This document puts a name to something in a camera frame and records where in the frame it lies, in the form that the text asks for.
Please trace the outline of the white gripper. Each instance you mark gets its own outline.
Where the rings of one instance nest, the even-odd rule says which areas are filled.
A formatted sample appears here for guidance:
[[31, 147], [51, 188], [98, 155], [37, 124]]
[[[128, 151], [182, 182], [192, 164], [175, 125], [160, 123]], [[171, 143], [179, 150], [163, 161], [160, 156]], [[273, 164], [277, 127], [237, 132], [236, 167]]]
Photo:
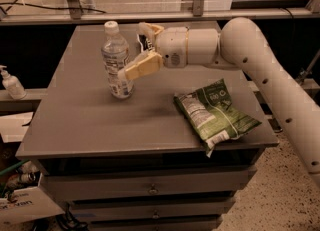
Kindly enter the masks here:
[[158, 72], [164, 65], [168, 68], [183, 68], [187, 64], [186, 27], [171, 27], [164, 30], [163, 26], [140, 22], [138, 24], [138, 39], [140, 43], [149, 40], [156, 43], [156, 51], [140, 53], [133, 61], [118, 72], [120, 80], [135, 80], [137, 78]]

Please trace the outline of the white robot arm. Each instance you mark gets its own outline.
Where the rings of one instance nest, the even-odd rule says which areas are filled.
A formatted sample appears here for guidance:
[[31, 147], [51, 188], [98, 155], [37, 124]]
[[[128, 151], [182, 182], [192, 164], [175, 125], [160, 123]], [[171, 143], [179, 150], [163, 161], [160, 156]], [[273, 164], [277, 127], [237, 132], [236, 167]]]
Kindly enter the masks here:
[[141, 22], [138, 32], [154, 49], [122, 68], [120, 79], [134, 80], [163, 66], [242, 70], [254, 81], [311, 179], [320, 186], [320, 107], [283, 69], [253, 21], [234, 18], [220, 31]]

